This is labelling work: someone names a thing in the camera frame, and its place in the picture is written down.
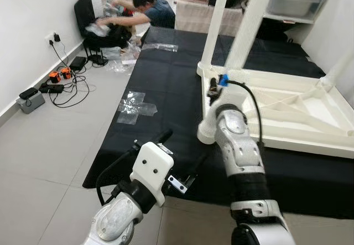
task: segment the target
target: white shelf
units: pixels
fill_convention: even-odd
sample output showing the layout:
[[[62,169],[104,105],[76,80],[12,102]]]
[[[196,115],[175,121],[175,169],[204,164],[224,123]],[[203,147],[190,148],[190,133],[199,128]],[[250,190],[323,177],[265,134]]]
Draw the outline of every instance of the white shelf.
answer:
[[[269,19],[275,19],[275,20],[281,20],[281,21],[293,21],[296,23],[304,23],[304,24],[313,24],[313,20],[308,20],[308,19],[303,19],[303,18],[297,18],[297,17],[286,17],[284,15],[275,15],[275,14],[264,14],[265,18]]]

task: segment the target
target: white pillar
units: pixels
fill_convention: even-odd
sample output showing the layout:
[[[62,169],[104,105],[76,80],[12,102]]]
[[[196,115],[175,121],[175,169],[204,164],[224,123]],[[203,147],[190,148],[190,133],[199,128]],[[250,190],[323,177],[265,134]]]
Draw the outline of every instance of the white pillar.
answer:
[[[243,68],[268,3],[269,0],[248,0],[246,12],[226,60],[227,70]]]
[[[210,69],[211,59],[214,54],[217,36],[219,34],[220,24],[222,21],[223,11],[225,9],[226,0],[216,0],[214,12],[210,21],[208,36],[206,38],[203,56],[198,63],[197,74],[201,75],[199,69]]]
[[[349,67],[349,63],[354,59],[354,48],[349,48],[338,60],[328,74],[320,78],[323,86],[335,86],[340,75]]]

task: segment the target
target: wall outlet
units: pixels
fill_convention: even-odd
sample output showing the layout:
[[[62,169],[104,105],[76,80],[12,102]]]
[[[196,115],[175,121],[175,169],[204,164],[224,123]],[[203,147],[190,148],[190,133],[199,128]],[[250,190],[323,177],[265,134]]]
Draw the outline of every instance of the wall outlet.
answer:
[[[53,42],[55,42],[55,41],[54,41],[54,33],[55,33],[55,31],[50,32],[47,36],[44,37],[45,42],[46,42],[48,45],[49,45],[49,40],[52,40]]]

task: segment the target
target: man's arm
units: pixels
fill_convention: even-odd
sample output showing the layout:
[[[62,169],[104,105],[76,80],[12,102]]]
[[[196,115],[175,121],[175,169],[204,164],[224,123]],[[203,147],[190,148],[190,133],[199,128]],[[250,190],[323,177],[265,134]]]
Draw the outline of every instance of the man's arm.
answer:
[[[125,0],[114,0],[112,2],[113,6],[123,6],[127,8],[130,11],[137,11],[138,9],[135,8],[133,3],[131,1],[125,1]]]
[[[150,22],[145,14],[139,14],[135,17],[107,17],[100,19],[96,22],[97,25],[107,25],[107,24],[116,24],[124,25],[125,27],[130,27],[131,25],[140,25]]]

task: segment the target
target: black t-shirt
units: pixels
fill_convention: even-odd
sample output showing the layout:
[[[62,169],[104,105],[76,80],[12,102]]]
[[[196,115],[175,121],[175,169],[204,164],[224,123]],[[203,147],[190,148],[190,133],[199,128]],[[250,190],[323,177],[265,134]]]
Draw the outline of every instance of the black t-shirt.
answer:
[[[154,6],[144,14],[150,18],[151,25],[162,28],[175,28],[175,13],[166,0],[156,0]]]

